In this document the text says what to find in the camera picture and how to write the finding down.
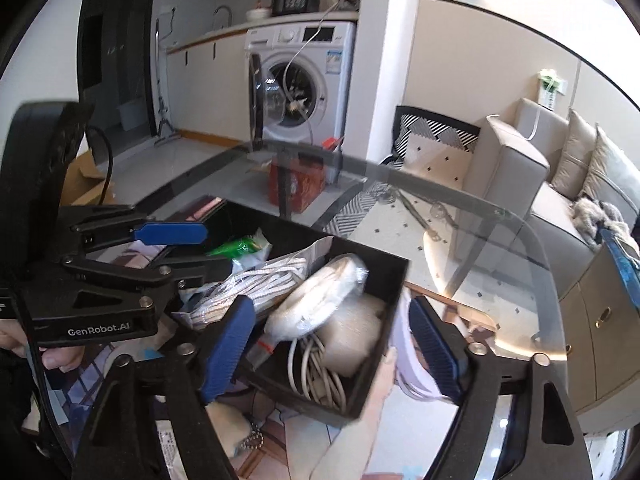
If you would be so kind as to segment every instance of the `plastic bag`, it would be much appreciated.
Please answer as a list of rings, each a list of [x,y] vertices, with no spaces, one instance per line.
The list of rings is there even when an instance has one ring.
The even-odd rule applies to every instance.
[[[255,267],[263,264],[269,257],[272,245],[267,238],[264,237],[262,231],[258,229],[255,235],[252,237],[252,243],[254,247],[258,247],[258,250],[253,253],[247,253],[237,258],[232,258],[234,264],[231,273],[238,274],[244,270],[255,269]]]
[[[241,258],[246,254],[257,253],[263,250],[266,246],[271,246],[264,237],[262,231],[258,231],[253,236],[244,236],[239,240],[233,240],[216,247],[212,251],[209,251],[207,256],[226,256],[230,260]]]
[[[355,254],[338,256],[300,285],[270,316],[247,359],[257,368],[281,341],[320,328],[350,294],[362,294],[369,271]]]

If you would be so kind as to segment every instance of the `black plastic box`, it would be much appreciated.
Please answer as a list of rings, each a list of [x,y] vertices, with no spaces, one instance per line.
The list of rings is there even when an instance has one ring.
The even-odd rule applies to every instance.
[[[260,228],[267,240],[273,245],[269,256],[270,259],[305,249],[316,240],[328,236],[321,231],[233,202],[226,202],[215,209],[204,222],[209,229],[209,238],[206,241],[207,250],[242,236],[253,235]],[[403,258],[340,237],[334,237],[325,263],[340,254],[347,253],[356,254],[367,266],[369,275],[364,292],[385,301],[386,309],[382,317],[382,332],[372,355],[360,367],[360,370],[353,378],[341,378],[347,397],[346,413],[343,414],[337,410],[311,402],[292,391],[287,378],[288,342],[280,343],[273,356],[256,371],[252,371],[244,360],[241,361],[238,370],[236,370],[236,377],[245,383],[256,386],[276,402],[338,428],[360,417],[378,364],[386,352],[396,306],[408,269],[408,261]],[[265,319],[258,323],[246,350],[251,348],[252,344],[260,337],[264,323]],[[294,369],[300,369],[301,360],[302,356],[297,349]]]

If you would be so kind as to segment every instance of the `faucet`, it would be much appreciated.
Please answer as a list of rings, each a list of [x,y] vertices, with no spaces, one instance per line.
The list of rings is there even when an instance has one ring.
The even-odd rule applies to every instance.
[[[225,9],[225,10],[226,10],[226,12],[228,12],[228,14],[229,14],[229,20],[228,20],[228,23],[226,24],[226,26],[227,26],[227,27],[231,27],[231,21],[232,21],[232,19],[233,19],[233,15],[234,15],[234,14],[233,14],[233,12],[231,11],[231,7],[229,7],[228,5],[220,5],[216,10],[214,10],[214,11],[213,11],[213,19],[214,19],[214,20],[216,19],[216,14],[217,14],[220,10],[222,10],[222,9]]]

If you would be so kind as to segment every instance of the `cabinet handle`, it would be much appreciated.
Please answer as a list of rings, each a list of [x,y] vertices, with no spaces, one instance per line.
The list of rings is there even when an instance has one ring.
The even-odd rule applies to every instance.
[[[600,316],[600,319],[596,321],[595,323],[596,328],[601,328],[609,320],[610,317],[611,317],[611,309],[607,307],[606,309],[604,309],[604,312]]]

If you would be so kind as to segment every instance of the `beige pillow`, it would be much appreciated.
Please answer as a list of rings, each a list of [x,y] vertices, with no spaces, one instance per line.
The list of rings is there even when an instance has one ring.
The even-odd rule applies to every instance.
[[[633,227],[640,210],[640,171],[602,128],[596,126],[598,139],[582,191],[596,200],[612,203]]]
[[[575,200],[582,189],[596,147],[596,129],[575,110],[569,111],[569,131],[566,134],[558,169],[551,185],[570,200]]]

